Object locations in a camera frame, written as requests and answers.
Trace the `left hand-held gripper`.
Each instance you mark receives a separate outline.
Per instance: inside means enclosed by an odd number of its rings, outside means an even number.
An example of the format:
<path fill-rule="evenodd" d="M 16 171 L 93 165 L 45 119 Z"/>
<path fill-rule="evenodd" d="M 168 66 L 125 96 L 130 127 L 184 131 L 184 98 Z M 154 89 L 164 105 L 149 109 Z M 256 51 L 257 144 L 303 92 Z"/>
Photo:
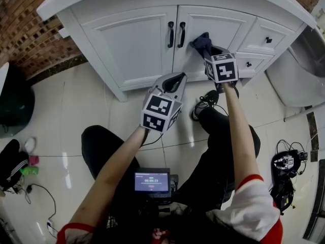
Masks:
<path fill-rule="evenodd" d="M 164 134 L 181 112 L 186 83 L 187 75 L 184 72 L 159 77 L 146 95 L 140 126 Z"/>

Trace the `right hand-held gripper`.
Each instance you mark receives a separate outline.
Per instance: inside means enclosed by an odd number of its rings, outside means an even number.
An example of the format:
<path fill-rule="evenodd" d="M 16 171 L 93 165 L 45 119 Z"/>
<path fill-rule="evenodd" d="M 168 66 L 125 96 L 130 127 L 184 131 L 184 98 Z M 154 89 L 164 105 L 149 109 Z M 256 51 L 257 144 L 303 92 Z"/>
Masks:
<path fill-rule="evenodd" d="M 204 54 L 206 75 L 215 83 L 234 82 L 238 80 L 236 59 L 227 49 L 211 46 L 211 55 Z"/>

